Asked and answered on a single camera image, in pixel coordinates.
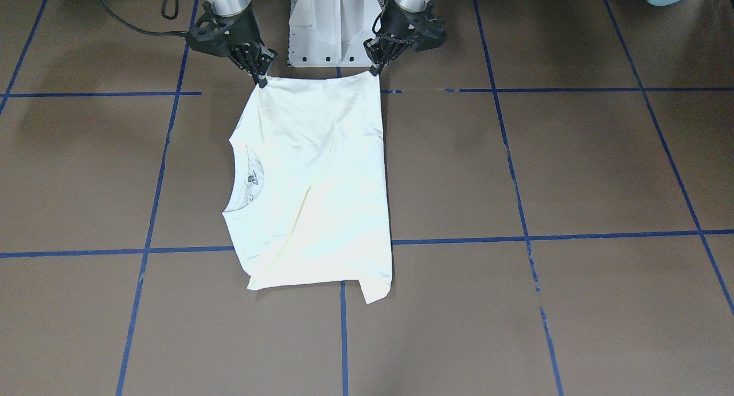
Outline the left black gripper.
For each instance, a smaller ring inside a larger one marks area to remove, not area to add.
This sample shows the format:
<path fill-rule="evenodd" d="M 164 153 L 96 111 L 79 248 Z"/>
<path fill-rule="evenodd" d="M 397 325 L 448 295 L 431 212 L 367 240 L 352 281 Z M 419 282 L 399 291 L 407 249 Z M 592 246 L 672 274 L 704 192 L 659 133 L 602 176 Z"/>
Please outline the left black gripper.
<path fill-rule="evenodd" d="M 404 9 L 394 0 L 386 2 L 382 13 L 376 18 L 376 37 L 364 42 L 365 54 L 370 61 L 370 74 L 377 77 L 402 52 L 412 49 L 413 27 L 408 18 L 409 14 L 419 12 Z"/>

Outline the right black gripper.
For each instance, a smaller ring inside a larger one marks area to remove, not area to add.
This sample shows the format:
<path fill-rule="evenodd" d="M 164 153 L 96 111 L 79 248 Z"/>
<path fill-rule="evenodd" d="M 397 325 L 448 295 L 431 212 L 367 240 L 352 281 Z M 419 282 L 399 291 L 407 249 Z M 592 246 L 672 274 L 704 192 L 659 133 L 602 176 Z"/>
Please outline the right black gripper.
<path fill-rule="evenodd" d="M 212 55 L 230 57 L 240 70 L 252 77 L 257 87 L 265 88 L 267 73 L 278 52 L 265 46 L 253 10 L 247 9 L 234 17 L 221 17 L 209 27 Z"/>

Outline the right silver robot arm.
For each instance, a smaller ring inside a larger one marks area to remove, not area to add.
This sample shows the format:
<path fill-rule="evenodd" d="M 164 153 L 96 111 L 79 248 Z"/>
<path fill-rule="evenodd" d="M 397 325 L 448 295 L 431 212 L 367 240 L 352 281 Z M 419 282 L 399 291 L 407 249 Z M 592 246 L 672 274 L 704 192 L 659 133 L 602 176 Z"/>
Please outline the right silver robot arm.
<path fill-rule="evenodd" d="M 251 0 L 204 0 L 204 14 L 186 36 L 195 52 L 227 57 L 245 70 L 259 88 L 267 85 L 267 73 L 278 56 L 260 36 Z"/>

